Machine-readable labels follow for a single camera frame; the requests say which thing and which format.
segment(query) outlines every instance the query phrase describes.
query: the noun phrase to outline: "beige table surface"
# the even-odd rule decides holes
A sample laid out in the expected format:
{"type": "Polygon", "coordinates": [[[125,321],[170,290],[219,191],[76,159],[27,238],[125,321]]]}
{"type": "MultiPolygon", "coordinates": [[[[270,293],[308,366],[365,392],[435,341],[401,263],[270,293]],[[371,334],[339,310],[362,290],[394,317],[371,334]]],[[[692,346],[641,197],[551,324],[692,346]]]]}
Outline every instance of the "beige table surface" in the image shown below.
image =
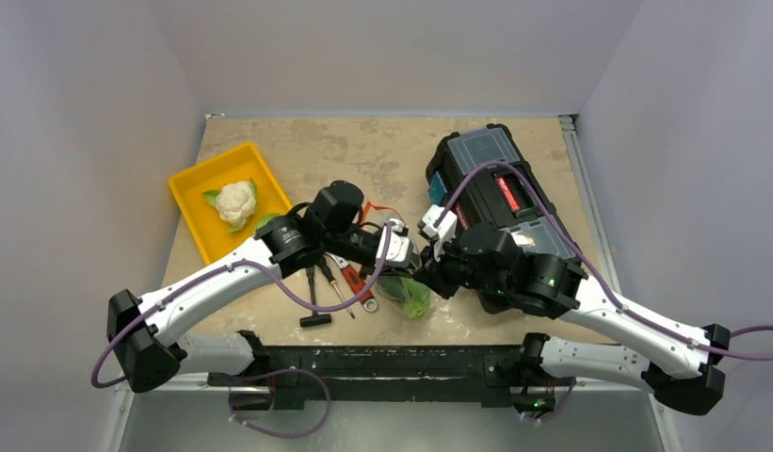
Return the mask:
{"type": "MultiPolygon", "coordinates": [[[[451,132],[489,122],[508,126],[564,225],[586,256],[595,259],[586,214],[580,201],[556,119],[351,118],[351,119],[211,119],[206,124],[198,162],[241,143],[256,144],[292,203],[311,201],[317,190],[337,179],[357,185],[367,200],[397,208],[415,229],[430,205],[425,167],[440,139],[451,132]]],[[[418,242],[420,248],[424,242],[418,242]]],[[[163,284],[174,283],[203,266],[188,227],[181,218],[163,284]]],[[[336,274],[338,268],[330,263],[336,274]]],[[[343,293],[352,292],[341,280],[343,293]]],[[[286,280],[308,299],[304,271],[286,280]]],[[[319,304],[339,299],[317,272],[319,304]]],[[[270,345],[479,345],[519,344],[527,332],[542,331],[580,342],[604,342],[589,330],[564,322],[524,315],[517,310],[486,314],[475,294],[461,289],[450,300],[434,296],[426,319],[408,320],[388,300],[369,314],[353,306],[356,319],[342,311],[328,326],[302,330],[298,319],[309,312],[270,285],[210,315],[195,332],[256,331],[270,345]]]]}

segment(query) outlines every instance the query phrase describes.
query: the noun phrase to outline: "green vegetable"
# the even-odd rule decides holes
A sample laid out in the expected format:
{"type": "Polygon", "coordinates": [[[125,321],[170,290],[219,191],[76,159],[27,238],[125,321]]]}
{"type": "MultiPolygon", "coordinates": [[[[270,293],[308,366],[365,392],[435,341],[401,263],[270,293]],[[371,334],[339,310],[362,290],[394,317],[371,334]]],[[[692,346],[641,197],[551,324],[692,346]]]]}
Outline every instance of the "green vegetable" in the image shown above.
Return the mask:
{"type": "Polygon", "coordinates": [[[259,218],[258,221],[256,221],[256,227],[255,230],[258,231],[259,229],[266,226],[266,224],[273,218],[280,217],[279,214],[266,214],[263,217],[259,218]]]}
{"type": "Polygon", "coordinates": [[[430,312],[430,289],[412,279],[384,276],[378,279],[378,289],[408,318],[421,318],[430,312]]]}

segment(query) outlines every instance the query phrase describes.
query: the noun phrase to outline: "metal frame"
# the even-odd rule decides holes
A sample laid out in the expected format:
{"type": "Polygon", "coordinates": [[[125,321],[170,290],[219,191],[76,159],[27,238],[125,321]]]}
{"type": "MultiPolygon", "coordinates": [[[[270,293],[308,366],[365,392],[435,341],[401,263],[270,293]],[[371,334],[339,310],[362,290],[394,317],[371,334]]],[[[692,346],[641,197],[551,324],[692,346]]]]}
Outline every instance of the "metal frame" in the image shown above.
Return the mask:
{"type": "MultiPolygon", "coordinates": [[[[591,182],[588,178],[586,164],[580,149],[580,142],[577,140],[574,121],[571,116],[558,117],[558,121],[560,122],[564,142],[566,143],[566,149],[569,152],[569,159],[572,162],[574,180],[577,183],[577,190],[580,193],[580,201],[583,203],[583,210],[586,211],[588,228],[591,231],[591,237],[594,240],[594,248],[597,251],[597,259],[600,263],[600,268],[603,270],[603,275],[606,277],[613,290],[617,293],[621,293],[619,277],[613,263],[613,255],[611,254],[610,245],[608,244],[608,239],[603,227],[603,220],[600,217],[600,211],[597,208],[597,202],[594,198],[594,191],[591,188],[591,182]]],[[[614,383],[604,383],[601,387],[605,390],[605,388],[608,387],[614,389],[614,386],[616,386],[615,389],[617,390],[627,390],[627,386],[614,383]]],[[[683,447],[680,443],[680,437],[674,423],[672,410],[669,410],[658,403],[652,395],[650,395],[650,403],[652,404],[652,412],[655,416],[655,422],[657,423],[658,431],[660,432],[664,450],[666,450],[666,452],[682,452],[683,447]]]]}
{"type": "MultiPolygon", "coordinates": [[[[200,391],[210,393],[228,393],[227,386],[209,386],[208,373],[177,375],[170,381],[164,383],[155,389],[155,391],[200,391]]],[[[235,393],[245,394],[269,394],[269,388],[266,386],[236,386],[235,393]]]]}
{"type": "Polygon", "coordinates": [[[134,393],[127,383],[121,383],[114,388],[114,399],[109,410],[109,418],[104,429],[104,437],[98,447],[99,451],[117,452],[120,450],[122,435],[128,423],[128,413],[134,403],[134,393]]]}

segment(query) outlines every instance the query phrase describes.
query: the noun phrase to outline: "red-handled screwdriver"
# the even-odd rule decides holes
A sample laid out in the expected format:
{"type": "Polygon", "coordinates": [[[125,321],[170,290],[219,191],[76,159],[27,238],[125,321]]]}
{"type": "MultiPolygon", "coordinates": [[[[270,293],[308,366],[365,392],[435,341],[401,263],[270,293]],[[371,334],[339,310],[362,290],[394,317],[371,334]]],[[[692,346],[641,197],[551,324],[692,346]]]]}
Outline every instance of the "red-handled screwdriver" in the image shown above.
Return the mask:
{"type": "MultiPolygon", "coordinates": [[[[328,266],[328,261],[325,260],[324,255],[319,259],[319,263],[316,266],[319,267],[319,271],[322,272],[322,276],[324,276],[325,279],[328,280],[328,284],[330,284],[330,286],[333,287],[333,290],[336,291],[336,294],[339,296],[339,299],[343,303],[347,301],[345,296],[342,295],[342,292],[339,290],[339,286],[336,285],[336,278],[333,276],[333,273],[330,271],[330,267],[328,266]]],[[[350,309],[349,306],[347,306],[347,313],[350,314],[351,317],[356,318],[356,315],[353,314],[353,310],[350,309]]]]}
{"type": "MultiPolygon", "coordinates": [[[[354,294],[361,292],[366,283],[361,279],[359,272],[347,261],[347,259],[343,259],[330,253],[328,255],[333,259],[333,262],[336,263],[339,269],[342,270],[342,276],[347,280],[347,285],[350,286],[350,290],[352,290],[354,294]]],[[[372,296],[372,292],[368,290],[363,294],[361,304],[367,313],[373,313],[378,310],[378,301],[372,296]]]]}

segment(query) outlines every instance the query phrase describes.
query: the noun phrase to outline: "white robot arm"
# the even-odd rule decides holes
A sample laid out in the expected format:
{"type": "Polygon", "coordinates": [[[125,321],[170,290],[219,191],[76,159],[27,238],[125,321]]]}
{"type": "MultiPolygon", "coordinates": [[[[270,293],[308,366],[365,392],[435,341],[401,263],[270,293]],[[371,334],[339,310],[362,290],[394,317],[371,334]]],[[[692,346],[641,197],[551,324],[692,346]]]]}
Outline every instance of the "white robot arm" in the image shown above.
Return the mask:
{"type": "MultiPolygon", "coordinates": [[[[189,330],[266,284],[275,283],[291,294],[281,279],[313,266],[325,251],[374,267],[374,276],[385,267],[408,267],[417,252],[407,238],[407,229],[395,221],[394,234],[393,224],[385,225],[382,234],[362,230],[354,221],[361,204],[357,187],[337,181],[307,204],[302,217],[292,212],[272,219],[255,237],[195,274],[141,297],[127,290],[115,295],[109,302],[107,336],[132,390],[149,391],[183,373],[255,375],[261,370],[256,365],[257,360],[263,361],[264,348],[254,333],[215,336],[190,334],[189,330]]],[[[412,273],[415,280],[445,298],[459,286],[500,294],[529,315],[581,325],[620,344],[577,344],[528,334],[518,353],[511,354],[513,363],[489,366],[514,382],[511,384],[516,384],[517,376],[603,379],[653,392],[675,410],[694,414],[706,413],[721,398],[723,375],[714,368],[718,357],[693,345],[726,348],[729,332],[725,337],[726,330],[720,327],[701,329],[675,322],[619,295],[622,309],[617,309],[579,266],[554,256],[525,255],[512,240],[506,240],[505,233],[488,224],[475,225],[453,238],[453,214],[448,213],[439,226],[431,221],[438,217],[439,209],[431,207],[419,223],[430,246],[422,252],[422,266],[412,273]],[[650,328],[625,309],[679,331],[691,343],[650,328]]],[[[370,279],[365,290],[374,280],[370,279]]],[[[290,298],[312,308],[294,294],[290,298]]],[[[344,307],[343,303],[314,309],[344,307]]]]}

